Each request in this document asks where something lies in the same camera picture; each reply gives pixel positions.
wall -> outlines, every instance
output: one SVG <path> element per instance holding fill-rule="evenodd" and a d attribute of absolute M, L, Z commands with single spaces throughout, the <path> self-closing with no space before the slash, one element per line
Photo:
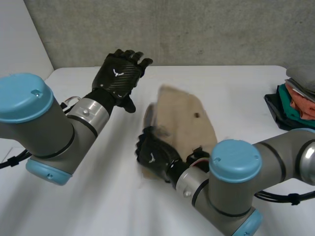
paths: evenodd
<path fill-rule="evenodd" d="M 53 67 L 23 0 L 0 0 L 0 77 L 18 72 L 47 79 Z"/>
<path fill-rule="evenodd" d="M 315 63 L 313 0 L 25 0 L 55 68 L 117 48 L 157 65 Z"/>

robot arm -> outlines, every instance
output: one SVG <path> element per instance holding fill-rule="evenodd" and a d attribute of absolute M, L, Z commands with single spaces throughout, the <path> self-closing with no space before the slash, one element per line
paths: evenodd
<path fill-rule="evenodd" d="M 189 167 L 175 154 L 166 158 L 169 151 L 160 148 L 162 145 L 151 145 L 162 141 L 146 133 L 137 144 L 138 162 L 156 174 L 164 173 L 180 196 L 225 236 L 252 236 L 256 232 L 262 221 L 262 215 L 252 207 L 256 192 L 290 178 L 315 185 L 313 130 L 292 130 L 254 145 L 222 141 L 212 151 L 209 173 Z M 149 163 L 148 153 L 154 152 L 158 166 Z"/>
<path fill-rule="evenodd" d="M 108 122 L 114 106 L 135 112 L 129 95 L 153 61 L 143 53 L 117 50 L 97 73 L 92 92 L 66 116 L 50 88 L 32 74 L 0 80 L 0 138 L 20 142 L 31 154 L 26 168 L 64 185 Z"/>

white table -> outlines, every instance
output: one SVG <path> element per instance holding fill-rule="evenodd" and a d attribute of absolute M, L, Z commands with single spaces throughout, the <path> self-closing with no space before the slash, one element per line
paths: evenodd
<path fill-rule="evenodd" d="M 58 69 L 47 79 L 59 102 L 91 89 L 98 67 Z M 142 119 L 158 88 L 169 84 L 203 102 L 219 141 L 255 143 L 284 131 L 274 123 L 263 96 L 284 82 L 278 66 L 149 67 L 132 93 L 135 114 L 114 108 L 110 121 L 67 185 L 45 182 L 25 162 L 0 170 L 1 236 L 221 236 L 170 184 L 143 179 L 135 160 Z M 23 149 L 0 141 L 3 160 Z M 314 188 L 290 180 L 269 189 L 278 194 Z M 299 206 L 254 199 L 264 215 L 256 236 L 313 235 L 315 200 Z"/>

carbon fiber hand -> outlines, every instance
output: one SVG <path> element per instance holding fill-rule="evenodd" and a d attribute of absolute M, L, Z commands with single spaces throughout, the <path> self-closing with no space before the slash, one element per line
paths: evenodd
<path fill-rule="evenodd" d="M 123 52 L 118 49 L 114 54 L 108 54 L 101 69 L 97 73 L 92 88 L 104 89 L 116 101 L 116 105 L 124 107 L 127 112 L 135 112 L 135 106 L 130 99 L 131 91 L 137 86 L 139 78 L 144 75 L 145 69 L 152 64 L 151 59 L 143 59 L 142 52 L 133 50 Z"/>
<path fill-rule="evenodd" d="M 160 178 L 168 181 L 167 171 L 175 161 L 181 160 L 178 152 L 169 144 L 155 137 L 153 127 L 147 127 L 139 136 L 137 161 Z"/>

light blue cap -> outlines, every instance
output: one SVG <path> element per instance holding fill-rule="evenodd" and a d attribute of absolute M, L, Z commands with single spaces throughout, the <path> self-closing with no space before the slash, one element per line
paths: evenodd
<path fill-rule="evenodd" d="M 53 101 L 53 92 L 37 75 L 21 73 L 0 78 L 0 122 L 36 119 L 49 110 Z"/>
<path fill-rule="evenodd" d="M 232 236 L 253 236 L 258 230 L 262 219 L 262 214 L 258 210 L 254 210 Z"/>
<path fill-rule="evenodd" d="M 65 185 L 72 177 L 72 175 L 67 172 L 58 170 L 32 159 L 27 161 L 26 169 L 37 177 L 57 185 Z"/>
<path fill-rule="evenodd" d="M 229 183 L 242 183 L 254 178 L 260 171 L 259 151 L 241 140 L 224 140 L 211 153 L 209 168 L 218 179 Z"/>

